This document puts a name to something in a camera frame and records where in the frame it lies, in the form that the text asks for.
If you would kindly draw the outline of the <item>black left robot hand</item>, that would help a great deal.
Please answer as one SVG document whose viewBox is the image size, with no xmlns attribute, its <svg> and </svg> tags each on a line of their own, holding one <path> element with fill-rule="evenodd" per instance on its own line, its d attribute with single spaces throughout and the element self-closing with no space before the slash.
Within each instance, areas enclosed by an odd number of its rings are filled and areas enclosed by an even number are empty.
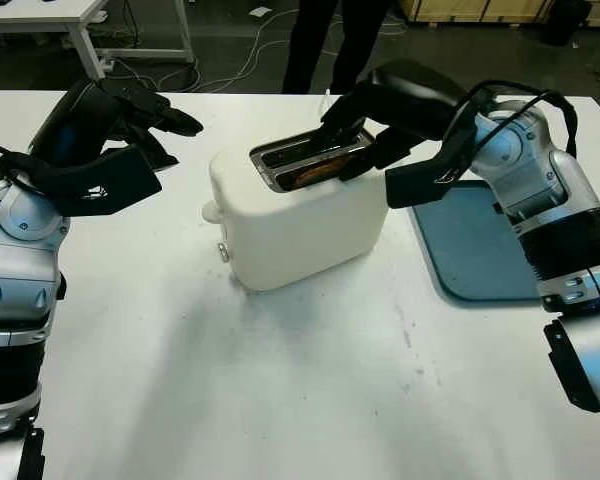
<svg viewBox="0 0 600 480">
<path fill-rule="evenodd" d="M 137 146 L 155 171 L 178 163 L 150 130 L 194 137 L 203 125 L 135 80 L 76 83 L 55 105 L 29 146 L 36 159 L 59 167 L 93 162 L 108 141 Z"/>
</svg>

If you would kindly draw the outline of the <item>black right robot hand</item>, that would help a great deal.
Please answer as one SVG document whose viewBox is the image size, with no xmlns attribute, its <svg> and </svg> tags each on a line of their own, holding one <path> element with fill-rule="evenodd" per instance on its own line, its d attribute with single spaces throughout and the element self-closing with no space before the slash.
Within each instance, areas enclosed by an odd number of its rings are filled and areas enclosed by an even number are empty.
<svg viewBox="0 0 600 480">
<path fill-rule="evenodd" d="M 449 77 L 406 58 L 373 69 L 342 94 L 321 118 L 312 136 L 328 148 L 352 139 L 370 119 L 385 127 L 374 142 L 340 171 L 343 181 L 384 169 L 425 141 L 440 141 L 466 91 Z"/>
</svg>

